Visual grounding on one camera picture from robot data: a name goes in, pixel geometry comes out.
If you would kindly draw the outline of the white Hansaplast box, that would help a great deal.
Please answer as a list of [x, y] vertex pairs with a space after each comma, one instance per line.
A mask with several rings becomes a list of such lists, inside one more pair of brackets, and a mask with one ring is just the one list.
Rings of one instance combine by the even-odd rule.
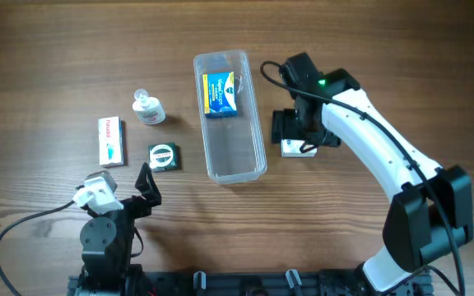
[[303, 140], [283, 139], [281, 141], [281, 156], [284, 158], [311, 158], [316, 155], [317, 147], [310, 149]]

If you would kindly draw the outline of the dark green round-logo box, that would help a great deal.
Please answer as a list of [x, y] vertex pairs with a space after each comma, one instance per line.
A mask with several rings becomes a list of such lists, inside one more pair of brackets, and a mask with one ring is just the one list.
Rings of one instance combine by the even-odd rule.
[[149, 166], [152, 172], [179, 169], [179, 151], [174, 142], [148, 146]]

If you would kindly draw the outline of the clear plastic container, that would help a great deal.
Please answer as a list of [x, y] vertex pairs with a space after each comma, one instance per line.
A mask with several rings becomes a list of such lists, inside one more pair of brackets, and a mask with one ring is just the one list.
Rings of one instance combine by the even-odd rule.
[[[231, 50], [199, 54], [193, 68], [208, 176], [218, 184], [258, 179], [266, 172], [267, 161], [247, 53]], [[218, 72], [235, 75], [236, 116], [204, 115], [202, 75]]]

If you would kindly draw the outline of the blue VapoDrops box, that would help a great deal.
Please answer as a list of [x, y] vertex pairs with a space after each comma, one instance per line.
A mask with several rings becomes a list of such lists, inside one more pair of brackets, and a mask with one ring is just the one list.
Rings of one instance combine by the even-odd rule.
[[202, 102], [206, 118], [226, 118], [237, 115], [234, 79], [233, 72], [202, 75]]

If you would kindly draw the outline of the small white lotion bottle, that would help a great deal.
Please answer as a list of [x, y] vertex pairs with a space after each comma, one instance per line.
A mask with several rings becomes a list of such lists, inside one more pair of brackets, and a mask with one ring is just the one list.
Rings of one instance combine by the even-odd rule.
[[150, 96], [144, 89], [136, 90], [133, 96], [135, 100], [132, 109], [141, 122], [154, 125], [165, 120], [165, 111], [156, 97]]

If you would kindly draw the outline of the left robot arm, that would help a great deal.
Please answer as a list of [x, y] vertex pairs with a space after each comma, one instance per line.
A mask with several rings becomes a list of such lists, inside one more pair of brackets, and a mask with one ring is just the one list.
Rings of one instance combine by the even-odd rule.
[[104, 170], [88, 175], [72, 199], [91, 219], [80, 232], [83, 267], [80, 275], [69, 279], [68, 295], [156, 294], [142, 266], [131, 263], [139, 255], [132, 251], [133, 239], [141, 237], [135, 220], [151, 215], [162, 199], [149, 164], [142, 165], [135, 182], [138, 196], [120, 201], [116, 188]]

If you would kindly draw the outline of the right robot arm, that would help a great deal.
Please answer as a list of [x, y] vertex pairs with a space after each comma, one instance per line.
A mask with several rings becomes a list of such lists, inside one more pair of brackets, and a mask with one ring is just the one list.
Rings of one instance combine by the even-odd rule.
[[446, 169], [408, 142], [372, 105], [345, 69], [319, 71], [307, 53], [278, 66], [275, 85], [292, 109], [273, 113], [272, 142], [285, 157], [312, 157], [322, 146], [348, 146], [379, 182], [389, 202], [383, 247], [352, 271], [328, 271], [323, 282], [357, 295], [421, 293], [421, 277], [453, 258], [456, 295], [466, 292], [459, 249], [474, 237], [472, 181]]

